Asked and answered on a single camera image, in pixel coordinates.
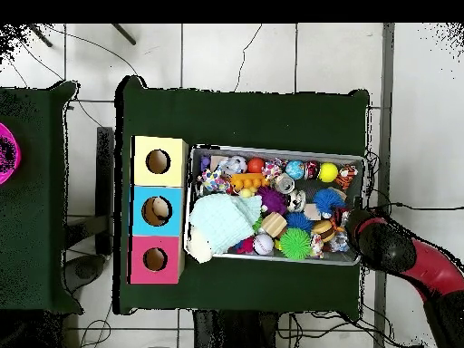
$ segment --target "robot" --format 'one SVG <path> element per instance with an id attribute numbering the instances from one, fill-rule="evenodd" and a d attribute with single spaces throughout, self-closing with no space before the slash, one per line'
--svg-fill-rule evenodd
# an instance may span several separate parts
<path id="1" fill-rule="evenodd" d="M 398 276 L 416 288 L 438 348 L 464 348 L 460 261 L 379 210 L 351 211 L 345 229 L 350 247 L 362 255 L 366 266 Z"/>

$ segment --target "pink box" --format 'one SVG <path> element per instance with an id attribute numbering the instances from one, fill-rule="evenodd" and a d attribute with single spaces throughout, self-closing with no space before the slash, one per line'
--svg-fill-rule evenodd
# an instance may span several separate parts
<path id="1" fill-rule="evenodd" d="M 151 248 L 164 251 L 167 260 L 159 271 L 152 271 L 144 264 L 144 255 Z M 180 237 L 132 237 L 132 251 L 129 256 L 132 285 L 175 285 L 183 269 L 183 255 Z"/>

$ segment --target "dark green tablecloth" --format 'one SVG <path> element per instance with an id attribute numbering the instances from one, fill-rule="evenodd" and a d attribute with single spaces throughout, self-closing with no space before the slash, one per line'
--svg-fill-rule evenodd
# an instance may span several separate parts
<path id="1" fill-rule="evenodd" d="M 65 163 L 63 108 L 77 84 L 0 88 L 0 121 L 21 150 L 0 186 L 0 309 L 80 312 L 63 289 Z"/>
<path id="2" fill-rule="evenodd" d="M 116 172 L 122 169 L 122 183 L 116 179 L 119 201 L 115 202 L 115 209 L 121 208 L 121 223 L 115 213 L 116 310 L 338 310 L 356 318 L 359 266 L 231 258 L 213 258 L 199 265 L 187 256 L 177 285 L 128 285 L 130 138 L 160 136 L 182 138 L 190 145 L 210 143 L 362 156 L 368 103 L 366 91 L 350 95 L 281 95 L 155 90 L 144 88 L 138 77 L 126 77 L 116 91 Z"/>

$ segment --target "green spiky ball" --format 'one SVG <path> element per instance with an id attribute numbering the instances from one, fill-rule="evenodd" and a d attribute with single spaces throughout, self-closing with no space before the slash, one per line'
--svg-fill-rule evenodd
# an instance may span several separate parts
<path id="1" fill-rule="evenodd" d="M 261 224 L 263 224 L 263 218 L 259 217 L 259 219 L 256 221 L 256 223 L 252 226 L 253 230 L 257 232 L 259 228 L 261 228 Z"/>
<path id="2" fill-rule="evenodd" d="M 280 238 L 282 252 L 290 259 L 302 260 L 311 251 L 311 238 L 300 228 L 288 228 Z"/>

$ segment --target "green table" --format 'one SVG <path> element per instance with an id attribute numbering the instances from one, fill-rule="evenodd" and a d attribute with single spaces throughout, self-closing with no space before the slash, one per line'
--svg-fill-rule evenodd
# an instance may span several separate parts
<path id="1" fill-rule="evenodd" d="M 127 76 L 116 91 L 115 312 L 131 308 L 260 311 L 338 310 L 358 317 L 359 266 L 186 257 L 177 285 L 128 285 L 132 135 L 182 138 L 192 145 L 363 155 L 367 91 L 349 95 L 223 93 L 147 89 Z"/>

